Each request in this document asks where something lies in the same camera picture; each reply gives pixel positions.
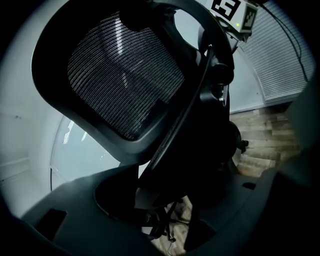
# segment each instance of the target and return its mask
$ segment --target black chair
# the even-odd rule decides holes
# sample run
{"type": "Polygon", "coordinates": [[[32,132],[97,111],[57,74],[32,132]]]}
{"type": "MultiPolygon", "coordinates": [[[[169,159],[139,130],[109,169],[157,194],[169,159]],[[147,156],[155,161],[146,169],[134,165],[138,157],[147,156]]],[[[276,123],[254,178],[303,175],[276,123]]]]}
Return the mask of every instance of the black chair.
{"type": "Polygon", "coordinates": [[[152,213],[151,236],[167,230],[169,239],[173,208],[165,214],[164,206],[187,194],[200,205],[212,192],[203,179],[223,191],[215,170],[239,141],[228,93],[226,104],[219,100],[233,68],[225,33],[193,0],[70,0],[46,25],[32,58],[41,96],[126,166],[88,188],[95,204],[138,226],[152,213]],[[176,8],[203,26],[200,50],[177,31],[176,8]],[[138,165],[148,161],[138,180],[138,165]]]}

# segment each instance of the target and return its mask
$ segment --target white wall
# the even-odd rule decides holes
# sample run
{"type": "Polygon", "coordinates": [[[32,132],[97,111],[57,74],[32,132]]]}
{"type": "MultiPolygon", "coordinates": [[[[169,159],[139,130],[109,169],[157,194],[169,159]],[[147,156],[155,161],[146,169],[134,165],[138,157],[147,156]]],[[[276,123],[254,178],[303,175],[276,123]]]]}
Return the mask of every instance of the white wall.
{"type": "Polygon", "coordinates": [[[50,192],[51,152],[62,114],[37,92],[31,60],[43,28],[65,2],[40,6],[17,32],[0,66],[0,189],[17,216],[50,192]]]}

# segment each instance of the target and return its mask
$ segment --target floor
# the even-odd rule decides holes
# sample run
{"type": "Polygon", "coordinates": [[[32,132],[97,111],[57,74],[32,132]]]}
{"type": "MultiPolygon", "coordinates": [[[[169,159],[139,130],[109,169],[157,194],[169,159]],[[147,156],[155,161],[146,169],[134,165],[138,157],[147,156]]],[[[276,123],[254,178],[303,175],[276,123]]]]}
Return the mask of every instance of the floor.
{"type": "MultiPolygon", "coordinates": [[[[249,141],[246,152],[241,154],[237,151],[232,158],[242,175],[259,177],[264,170],[277,168],[300,152],[295,132],[286,116],[288,106],[283,104],[230,116],[230,121],[237,125],[242,139],[249,141]]],[[[177,205],[171,217],[188,222],[191,212],[192,204],[186,196],[183,202],[177,205]]],[[[172,224],[170,230],[171,235],[176,238],[175,242],[171,243],[166,236],[162,236],[152,243],[166,256],[184,255],[188,227],[172,224]]]]}

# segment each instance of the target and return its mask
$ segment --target mesh backrest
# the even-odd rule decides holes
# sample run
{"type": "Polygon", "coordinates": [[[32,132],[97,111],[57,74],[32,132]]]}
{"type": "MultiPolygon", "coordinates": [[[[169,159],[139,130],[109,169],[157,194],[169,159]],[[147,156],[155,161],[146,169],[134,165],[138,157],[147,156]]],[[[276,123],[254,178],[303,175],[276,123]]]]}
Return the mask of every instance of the mesh backrest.
{"type": "Polygon", "coordinates": [[[137,138],[151,109],[161,111],[184,82],[152,30],[129,30],[118,12],[79,42],[67,74],[76,94],[127,139],[137,138]]]}

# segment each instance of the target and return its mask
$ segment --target wooden floor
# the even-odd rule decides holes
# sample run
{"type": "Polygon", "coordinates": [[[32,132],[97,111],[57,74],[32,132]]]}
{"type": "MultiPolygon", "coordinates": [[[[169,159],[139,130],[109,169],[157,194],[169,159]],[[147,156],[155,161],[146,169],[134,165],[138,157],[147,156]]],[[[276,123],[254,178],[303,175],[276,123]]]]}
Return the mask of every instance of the wooden floor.
{"type": "MultiPolygon", "coordinates": [[[[242,139],[249,141],[246,152],[238,150],[233,161],[242,175],[259,177],[268,168],[277,168],[286,159],[297,155],[300,147],[295,132],[286,116],[288,105],[278,105],[253,111],[232,114],[230,121],[238,127],[242,139]]],[[[177,205],[172,218],[187,222],[191,218],[192,204],[188,197],[177,205]]],[[[184,244],[188,227],[172,224],[171,235],[176,242],[171,243],[162,236],[152,243],[167,256],[184,255],[184,244]]]]}

